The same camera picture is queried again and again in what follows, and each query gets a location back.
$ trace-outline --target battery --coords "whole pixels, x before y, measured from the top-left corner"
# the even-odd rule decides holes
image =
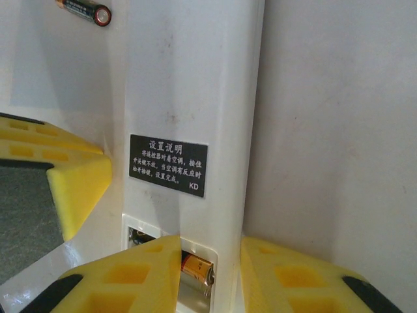
[[[142,245],[155,238],[142,231],[129,228],[129,239],[132,240],[135,245]],[[199,258],[187,251],[181,252],[181,271],[184,274],[194,277],[205,286],[212,286],[214,283],[213,263]],[[207,294],[210,295],[211,293],[211,288],[205,288],[203,292],[207,297]]]
[[[206,286],[211,286],[214,283],[213,263],[186,251],[182,251],[181,254],[181,271],[193,276]]]
[[[111,11],[105,5],[91,0],[55,0],[60,8],[64,8],[98,26],[107,26],[111,21]]]

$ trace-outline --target instruction label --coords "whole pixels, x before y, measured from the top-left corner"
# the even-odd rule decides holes
[[[204,197],[206,145],[130,135],[129,176]]]

